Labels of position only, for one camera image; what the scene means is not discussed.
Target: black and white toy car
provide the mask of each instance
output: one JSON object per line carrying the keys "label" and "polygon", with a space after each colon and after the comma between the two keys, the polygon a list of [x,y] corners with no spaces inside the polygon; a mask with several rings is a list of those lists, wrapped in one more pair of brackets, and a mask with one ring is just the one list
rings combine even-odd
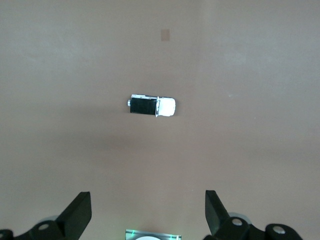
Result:
{"label": "black and white toy car", "polygon": [[130,107],[130,113],[133,114],[170,117],[175,113],[176,101],[165,96],[132,94],[128,100],[128,106]]}

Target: brown floor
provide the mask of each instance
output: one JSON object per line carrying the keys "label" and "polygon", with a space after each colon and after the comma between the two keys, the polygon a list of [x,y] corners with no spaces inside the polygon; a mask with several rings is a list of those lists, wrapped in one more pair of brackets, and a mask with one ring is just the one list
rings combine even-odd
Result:
{"label": "brown floor", "polygon": [[[216,190],[319,238],[319,37],[318,0],[0,1],[0,229],[90,191],[83,240],[202,240]],[[130,114],[131,94],[176,114]]]}

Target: toy car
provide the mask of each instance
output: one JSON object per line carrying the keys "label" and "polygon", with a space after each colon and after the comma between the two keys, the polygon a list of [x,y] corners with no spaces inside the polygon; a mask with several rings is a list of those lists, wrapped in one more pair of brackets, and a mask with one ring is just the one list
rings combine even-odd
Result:
{"label": "toy car", "polygon": [[170,117],[175,113],[176,101],[171,97],[132,94],[128,100],[130,113]]}

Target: floor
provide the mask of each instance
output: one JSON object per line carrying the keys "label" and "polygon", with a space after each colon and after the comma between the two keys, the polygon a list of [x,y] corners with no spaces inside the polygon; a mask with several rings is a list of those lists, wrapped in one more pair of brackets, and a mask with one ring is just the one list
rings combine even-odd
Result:
{"label": "floor", "polygon": [[[0,1],[0,229],[90,191],[80,239],[202,240],[205,191],[320,235],[320,1]],[[131,94],[175,98],[172,117]]]}

